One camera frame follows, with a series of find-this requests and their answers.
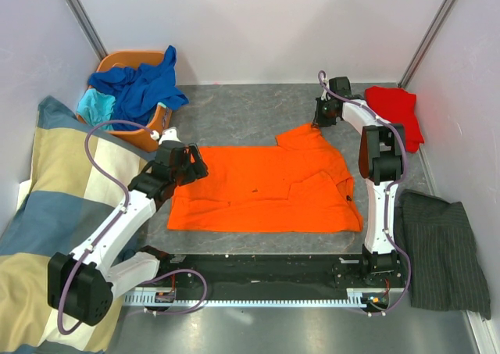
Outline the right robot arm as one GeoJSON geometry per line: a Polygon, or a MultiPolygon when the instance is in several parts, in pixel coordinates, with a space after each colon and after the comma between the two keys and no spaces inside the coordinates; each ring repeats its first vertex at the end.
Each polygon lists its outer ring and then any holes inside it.
{"type": "Polygon", "coordinates": [[[353,95],[347,77],[329,79],[321,70],[318,81],[323,93],[316,99],[312,124],[329,127],[343,120],[361,136],[358,168],[366,183],[369,208],[357,274],[364,285],[373,287],[386,274],[397,270],[394,215],[396,192],[406,172],[405,130],[401,124],[376,114],[366,100],[353,95]]]}

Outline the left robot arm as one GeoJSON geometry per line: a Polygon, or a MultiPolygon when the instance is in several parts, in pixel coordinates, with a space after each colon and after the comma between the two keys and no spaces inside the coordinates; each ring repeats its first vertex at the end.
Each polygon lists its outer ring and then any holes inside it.
{"type": "Polygon", "coordinates": [[[48,262],[48,304],[56,309],[63,335],[82,324],[100,323],[112,303],[140,284],[163,286],[171,267],[148,252],[116,263],[138,229],[169,200],[175,188],[207,177],[208,167],[195,144],[163,141],[155,158],[125,187],[119,205],[84,242],[48,262]]]}

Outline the orange t shirt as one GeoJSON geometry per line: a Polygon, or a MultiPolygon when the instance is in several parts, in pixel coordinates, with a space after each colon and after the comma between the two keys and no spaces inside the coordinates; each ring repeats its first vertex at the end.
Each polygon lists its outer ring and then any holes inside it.
{"type": "Polygon", "coordinates": [[[167,228],[248,233],[360,232],[355,180],[342,154],[306,123],[272,146],[205,146],[208,175],[177,188],[167,228]]]}

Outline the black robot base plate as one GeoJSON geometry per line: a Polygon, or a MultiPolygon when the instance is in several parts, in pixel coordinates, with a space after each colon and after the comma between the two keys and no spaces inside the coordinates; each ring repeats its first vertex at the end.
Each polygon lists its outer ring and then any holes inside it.
{"type": "Polygon", "coordinates": [[[183,299],[340,298],[348,289],[399,290],[402,270],[361,274],[360,254],[347,255],[186,255],[164,256],[154,281],[183,299]]]}

